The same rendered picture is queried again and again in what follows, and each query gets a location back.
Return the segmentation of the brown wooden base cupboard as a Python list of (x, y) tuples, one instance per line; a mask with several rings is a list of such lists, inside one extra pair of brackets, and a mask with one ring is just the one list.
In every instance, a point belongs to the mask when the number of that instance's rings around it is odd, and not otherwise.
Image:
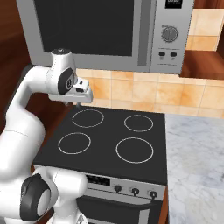
[(164, 190), (164, 198), (158, 224), (168, 224), (168, 187), (166, 187)]

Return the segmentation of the brown wooden wall cupboard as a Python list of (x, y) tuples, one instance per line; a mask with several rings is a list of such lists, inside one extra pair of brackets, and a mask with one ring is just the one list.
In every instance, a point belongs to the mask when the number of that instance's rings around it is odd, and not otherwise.
[(180, 76), (224, 80), (224, 0), (194, 0)]

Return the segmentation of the microwave door with dark window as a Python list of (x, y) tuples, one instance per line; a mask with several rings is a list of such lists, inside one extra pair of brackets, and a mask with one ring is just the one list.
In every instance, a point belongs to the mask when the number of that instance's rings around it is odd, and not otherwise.
[(146, 66), (138, 66), (142, 0), (16, 0), (34, 65), (66, 48), (81, 69), (149, 72), (157, 0), (151, 0)]

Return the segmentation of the black oven door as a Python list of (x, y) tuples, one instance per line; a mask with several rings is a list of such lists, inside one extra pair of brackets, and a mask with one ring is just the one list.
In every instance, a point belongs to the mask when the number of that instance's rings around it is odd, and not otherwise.
[(109, 199), (83, 196), (77, 199), (89, 224), (158, 224), (162, 202), (133, 205)]

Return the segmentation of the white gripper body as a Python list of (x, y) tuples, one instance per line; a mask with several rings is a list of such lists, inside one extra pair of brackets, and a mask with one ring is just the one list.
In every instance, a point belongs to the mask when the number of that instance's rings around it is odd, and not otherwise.
[(67, 94), (49, 94), (48, 97), (51, 101), (91, 103), (93, 101), (93, 92), (89, 87), (84, 93), (69, 91)]

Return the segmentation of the black hob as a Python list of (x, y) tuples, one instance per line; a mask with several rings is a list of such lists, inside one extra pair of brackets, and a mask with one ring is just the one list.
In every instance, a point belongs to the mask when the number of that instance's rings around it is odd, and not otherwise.
[(165, 185), (165, 116), (73, 107), (39, 151), (34, 164)]

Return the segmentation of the round silver microwave knob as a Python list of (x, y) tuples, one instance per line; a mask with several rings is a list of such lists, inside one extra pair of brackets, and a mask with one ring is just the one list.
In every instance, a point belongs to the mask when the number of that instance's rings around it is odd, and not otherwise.
[(178, 38), (179, 31), (174, 26), (166, 26), (162, 31), (162, 40), (166, 43), (171, 43)]

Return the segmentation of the brown wooden tall cupboard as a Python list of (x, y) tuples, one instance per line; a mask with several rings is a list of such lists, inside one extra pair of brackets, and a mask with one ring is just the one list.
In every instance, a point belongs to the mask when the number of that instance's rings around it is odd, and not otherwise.
[[(0, 133), (4, 110), (18, 84), (22, 70), (30, 63), (16, 0), (0, 0)], [(33, 94), (27, 109), (45, 125), (46, 136), (60, 124), (68, 110), (62, 102), (50, 101), (47, 94)]]

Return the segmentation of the silver microwave oven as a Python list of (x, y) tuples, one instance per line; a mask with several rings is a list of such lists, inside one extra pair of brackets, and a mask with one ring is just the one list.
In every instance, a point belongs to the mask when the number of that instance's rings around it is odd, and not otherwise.
[[(150, 58), (152, 74), (180, 74), (193, 14), (194, 0), (157, 0)], [(166, 43), (162, 31), (166, 26), (178, 29), (178, 38)]]

